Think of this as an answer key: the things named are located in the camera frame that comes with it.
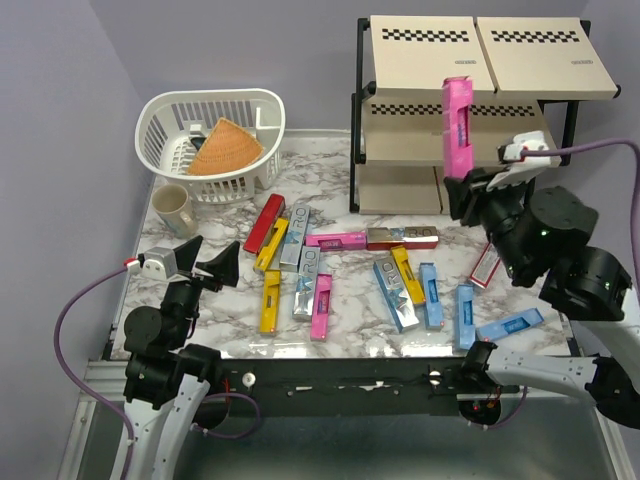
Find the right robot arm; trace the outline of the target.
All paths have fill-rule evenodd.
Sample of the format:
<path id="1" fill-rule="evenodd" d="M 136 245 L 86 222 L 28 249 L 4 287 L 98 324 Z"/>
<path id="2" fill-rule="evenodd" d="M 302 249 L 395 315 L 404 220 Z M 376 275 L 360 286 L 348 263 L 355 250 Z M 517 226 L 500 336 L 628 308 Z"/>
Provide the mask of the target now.
<path id="1" fill-rule="evenodd" d="M 537 190 L 524 202 L 525 186 L 492 189 L 493 178 L 482 168 L 464 179 L 445 178 L 452 219 L 482 227 L 512 286 L 530 288 L 541 280 L 540 299 L 584 323 L 610 354 L 526 355 L 477 340 L 462 362 L 460 381 L 474 392 L 518 385 L 560 393 L 638 428 L 638 294 L 617 258 L 588 244 L 597 211 L 560 186 Z"/>

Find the pink toothpaste box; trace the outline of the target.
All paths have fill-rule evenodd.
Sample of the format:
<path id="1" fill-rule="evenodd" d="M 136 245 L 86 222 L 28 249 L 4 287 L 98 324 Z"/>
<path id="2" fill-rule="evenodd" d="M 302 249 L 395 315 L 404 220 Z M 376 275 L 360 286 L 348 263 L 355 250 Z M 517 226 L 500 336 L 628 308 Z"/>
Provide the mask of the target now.
<path id="1" fill-rule="evenodd" d="M 444 176 L 464 179 L 474 168 L 470 139 L 473 88 L 470 77 L 446 78 L 442 85 Z"/>
<path id="2" fill-rule="evenodd" d="M 327 338 L 332 281 L 330 274 L 319 274 L 317 277 L 310 328 L 312 341 L 325 341 Z"/>

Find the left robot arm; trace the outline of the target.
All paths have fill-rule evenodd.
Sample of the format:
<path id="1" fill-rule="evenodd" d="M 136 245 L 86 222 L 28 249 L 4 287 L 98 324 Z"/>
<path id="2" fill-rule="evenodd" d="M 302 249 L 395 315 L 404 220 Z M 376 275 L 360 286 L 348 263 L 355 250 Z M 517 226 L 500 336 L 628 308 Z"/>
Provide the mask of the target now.
<path id="1" fill-rule="evenodd" d="M 190 342 L 203 291 L 236 287 L 240 244 L 197 259 L 200 235 L 175 248 L 154 247 L 127 261 L 132 274 L 167 284 L 159 306 L 133 309 L 124 321 L 124 414 L 115 472 L 128 479 L 171 479 L 194 416 L 222 380 L 221 354 Z"/>

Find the pink toothpaste box horizontal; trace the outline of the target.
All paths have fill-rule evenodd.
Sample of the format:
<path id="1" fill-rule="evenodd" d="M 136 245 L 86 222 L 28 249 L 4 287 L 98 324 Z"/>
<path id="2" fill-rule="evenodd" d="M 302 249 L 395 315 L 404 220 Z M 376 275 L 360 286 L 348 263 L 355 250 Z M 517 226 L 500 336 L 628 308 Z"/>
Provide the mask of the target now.
<path id="1" fill-rule="evenodd" d="M 364 232 L 307 234 L 305 245 L 319 247 L 322 251 L 364 250 L 367 238 Z"/>

